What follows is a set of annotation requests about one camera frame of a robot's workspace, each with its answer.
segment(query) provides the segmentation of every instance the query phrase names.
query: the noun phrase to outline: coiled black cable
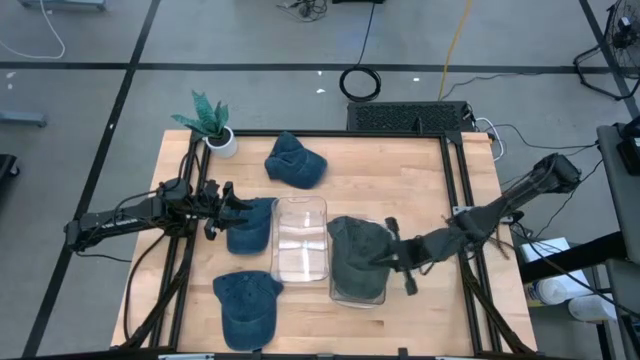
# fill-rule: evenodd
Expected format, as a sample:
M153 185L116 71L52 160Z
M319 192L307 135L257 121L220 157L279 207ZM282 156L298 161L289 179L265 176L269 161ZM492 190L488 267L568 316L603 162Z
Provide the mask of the coiled black cable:
M360 59L358 60L358 63L355 64L352 68L345 70L342 73L342 75L340 75L340 91L342 91L344 96L346 96L347 98L349 98L349 100L353 102L367 102L367 101L374 100L375 98L378 97L378 95L380 95L380 89L382 87L382 80L380 79L380 75L375 70L369 69L364 66L360 66L360 63L362 62L362 57L364 56L364 51L367 48L367 40L369 39L369 31L371 30L371 21L373 20L373 12L375 9L376 9L376 4L374 3L371 6L371 15L369 15L369 25L367 26L367 33L364 36L364 44L362 45L362 52L360 53ZM373 81L376 82L376 88L371 94L367 96L356 96L347 91L347 88L344 86L344 81L347 78L347 75L349 75L354 71L363 72L369 75L373 79Z

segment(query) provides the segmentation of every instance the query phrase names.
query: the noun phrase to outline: denim cap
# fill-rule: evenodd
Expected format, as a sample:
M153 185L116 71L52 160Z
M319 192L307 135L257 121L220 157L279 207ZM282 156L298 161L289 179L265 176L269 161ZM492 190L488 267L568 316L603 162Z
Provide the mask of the denim cap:
M213 280L213 292L222 304L222 333L227 346L252 351L273 339L276 298L283 288L264 271L240 271Z
M370 265L391 246L391 234L380 224L348 216L327 224L333 239L331 277L344 296L373 300L387 286L390 268Z
M324 175L327 160L305 149L293 134L284 131L278 136L264 167L272 180L282 180L299 189L311 189Z
M271 204L276 198L256 198L245 201L250 210L225 209L225 215L247 219L247 222L227 229L227 250L236 255L259 254L269 243Z

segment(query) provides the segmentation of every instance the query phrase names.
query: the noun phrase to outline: concrete floor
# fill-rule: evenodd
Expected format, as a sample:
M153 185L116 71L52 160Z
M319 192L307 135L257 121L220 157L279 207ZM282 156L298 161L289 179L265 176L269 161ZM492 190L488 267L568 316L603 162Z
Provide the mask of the concrete floor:
M590 0L601 26L612 1ZM147 63L353 63L366 30L370 5L329 6L325 19L297 23L275 8L279 0L162 0L142 54ZM54 9L53 25L67 45L66 62L121 62L131 58L151 0L110 0L109 11ZM364 63L443 64L464 0L389 0L376 8ZM37 10L16 1L0 3L0 39L30 54L56 54L55 39ZM484 0L474 4L455 49L455 65L571 65L595 44L577 0ZM23 61L0 48L1 61ZM606 66L602 55L588 61ZM0 215L0 358L22 353L71 219L105 130L122 70L1 69L0 109L47 114L44 129L0 125L0 153L20 158L22 174L5 197ZM382 72L377 101L435 100L440 74ZM450 73L451 84L475 73ZM324 71L137 71L91 210L149 188L161 135L178 128L169 115L191 109L191 89L230 104L230 125L246 128L344 129L347 99L340 72ZM589 79L617 90L611 75ZM354 74L348 87L371 84ZM449 100L466 100L476 116L517 126L540 145L590 144L595 128L627 122L623 102L581 86L573 74L502 77L457 88ZM525 147L501 128L507 152L497 163L502 181L528 171L549 153ZM585 172L597 150L572 161ZM564 201L544 196L525 209L524 223L540 229ZM601 169L581 186L545 231L582 243L617 230ZM134 235L103 242L95 252L130 258ZM39 354L106 349L128 271L127 264L74 257ZM595 326L570 321L564 308L533 311L541 351L599 359Z

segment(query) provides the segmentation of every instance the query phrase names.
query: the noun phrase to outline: wooden tabletop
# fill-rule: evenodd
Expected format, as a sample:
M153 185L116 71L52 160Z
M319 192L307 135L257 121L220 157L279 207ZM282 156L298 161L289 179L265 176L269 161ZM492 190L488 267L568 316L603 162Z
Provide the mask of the wooden tabletop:
M489 140L486 134L463 135L474 199L477 205L486 204L500 195ZM188 140L188 131L165 132L152 188L160 181L176 177ZM443 227L443 218L451 214L438 140L326 137L300 140L329 163L323 181L312 190L298 190L269 180L264 160L273 147L274 137L238 138L239 149L232 158L211 158L207 178L222 184L233 181L236 194L242 199L321 196L327 202L329 221L349 215L383 222L385 217L394 216L403 239ZM463 204L453 147L450 153ZM134 261L160 234L160 230L140 234ZM511 242L507 228L497 236ZM168 243L165 240L154 249L136 272L131 290L130 329L142 322L157 300ZM524 343L535 349L515 255L511 253L505 259L492 245L485 245L484 251L496 307ZM222 335L220 303L213 294L212 281L219 275L241 270L268 272L270 265L270 247L258 256L232 255L226 249L225 233L212 242L199 229L178 350L231 352ZM374 309L334 303L329 298L328 279L286 283L278 297L275 338L263 352L393 355L399 347L406 347L411 355L471 355L457 259L452 257L437 264L428 276L416 275L419 292L407 296L402 275L392 272L386 301ZM485 314L477 307L479 321L485 324ZM170 305L165 324L170 323L172 315ZM167 343L168 330L165 325L161 343ZM489 349L485 326L481 330L484 347ZM112 343L123 341L121 309Z

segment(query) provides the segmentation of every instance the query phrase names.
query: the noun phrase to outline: transparent plastic bin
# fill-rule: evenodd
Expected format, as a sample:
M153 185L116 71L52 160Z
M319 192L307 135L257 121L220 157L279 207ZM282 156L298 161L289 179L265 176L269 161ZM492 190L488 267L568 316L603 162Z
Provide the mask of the transparent plastic bin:
M271 206L271 276L282 282L318 281L329 276L324 199L280 198Z
M365 221L368 221L368 222L372 222L372 223L376 223L376 224L382 226L383 228L387 229L385 224L380 224L377 221L373 221L371 219L362 219L362 220L365 220ZM375 297L373 299L356 298L356 297L348 296L348 295L345 295L345 294L341 293L340 289L338 289L336 287L335 281L333 281L333 276L331 276L331 281L329 283L329 297L331 298L331 300L335 301L337 304L344 305L344 306L360 308L360 309L371 309L371 308L374 308L374 307L377 307L379 305L384 304L384 301L386 299L386 295L387 295L387 289L385 287L384 290L382 291L382 293L380 293L380 295L378 295L377 297Z

